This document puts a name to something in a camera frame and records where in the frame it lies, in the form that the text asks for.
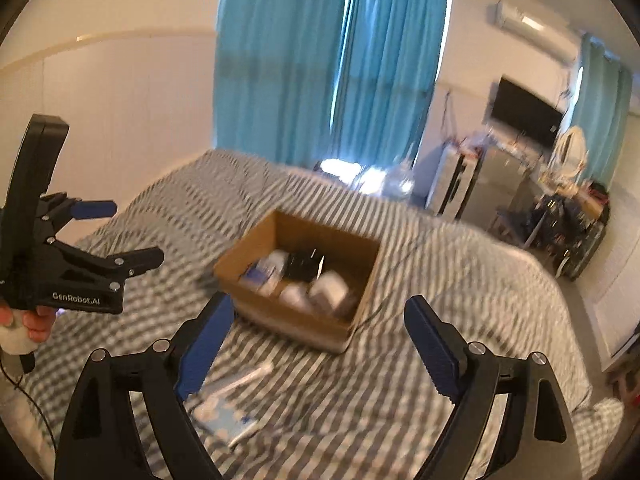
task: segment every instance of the bed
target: bed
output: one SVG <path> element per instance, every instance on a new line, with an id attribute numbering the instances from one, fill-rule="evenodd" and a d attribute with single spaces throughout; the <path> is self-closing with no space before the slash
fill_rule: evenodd
<path id="1" fill-rule="evenodd" d="M 260 420 L 260 431 L 233 449 L 200 433 L 225 477 L 412 479 L 452 409 L 436 393 L 403 325 L 404 302 L 414 294 L 424 295 L 467 340 L 480 340 L 497 354 L 544 352 L 572 414 L 583 476 L 595 473 L 622 406 L 613 399 L 591 405 L 564 299 L 535 259 L 464 224 L 223 150 L 157 181 L 79 243 L 101 255 L 157 244 L 166 257 L 160 269 L 130 280 L 123 314 L 67 312 L 38 350 L 24 386 L 56 437 L 90 352 L 137 352 L 171 337 L 217 290 L 217 257 L 275 207 L 380 239 L 382 264 L 363 321 L 342 355 L 234 322 L 207 383 L 266 360 L 274 371 L 228 395 Z M 494 406 L 469 478 L 486 468 L 503 401 Z M 152 471 L 169 478 L 144 402 L 132 394 L 132 403 Z"/>

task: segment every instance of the air conditioner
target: air conditioner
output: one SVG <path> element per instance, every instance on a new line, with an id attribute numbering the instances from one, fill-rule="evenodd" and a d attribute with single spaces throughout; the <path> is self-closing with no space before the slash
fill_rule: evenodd
<path id="1" fill-rule="evenodd" d="M 505 2 L 498 2 L 495 25 L 524 38 L 565 66 L 573 65 L 578 56 L 577 41 Z"/>

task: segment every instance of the mirror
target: mirror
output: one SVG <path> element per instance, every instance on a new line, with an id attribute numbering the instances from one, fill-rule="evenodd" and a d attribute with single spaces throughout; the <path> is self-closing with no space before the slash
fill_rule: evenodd
<path id="1" fill-rule="evenodd" d="M 556 139 L 549 169 L 563 180 L 579 179 L 588 160 L 584 132 L 580 126 L 572 126 Z"/>

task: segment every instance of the blue curtain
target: blue curtain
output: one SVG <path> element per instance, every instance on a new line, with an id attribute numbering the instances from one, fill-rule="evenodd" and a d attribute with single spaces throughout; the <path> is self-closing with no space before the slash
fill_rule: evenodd
<path id="1" fill-rule="evenodd" d="M 217 146 L 312 166 L 326 151 L 345 0 L 224 0 Z"/>
<path id="2" fill-rule="evenodd" d="M 332 155 L 389 166 L 415 158 L 444 33 L 447 0 L 350 0 Z"/>
<path id="3" fill-rule="evenodd" d="M 582 38 L 582 85 L 572 125 L 580 126 L 589 150 L 584 177 L 608 186 L 616 169 L 629 112 L 632 73 L 605 55 L 602 44 Z"/>

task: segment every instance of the finger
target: finger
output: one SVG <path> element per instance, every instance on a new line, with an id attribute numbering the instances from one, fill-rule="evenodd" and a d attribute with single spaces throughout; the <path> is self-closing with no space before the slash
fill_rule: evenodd
<path id="1" fill-rule="evenodd" d="M 30 310 L 24 313 L 22 324 L 29 330 L 43 331 L 51 329 L 52 321 L 51 318 L 38 316 L 38 314 Z"/>
<path id="2" fill-rule="evenodd" d="M 38 313 L 38 316 L 42 316 L 42 317 L 55 317 L 57 311 L 58 310 L 56 308 L 53 308 L 52 306 L 38 305 L 36 307 L 36 312 Z"/>
<path id="3" fill-rule="evenodd" d="M 29 339 L 34 343 L 44 343 L 49 339 L 49 332 L 41 332 L 40 330 L 29 330 Z"/>
<path id="4" fill-rule="evenodd" d="M 0 306 L 0 325 L 11 326 L 14 322 L 14 314 L 7 306 Z"/>

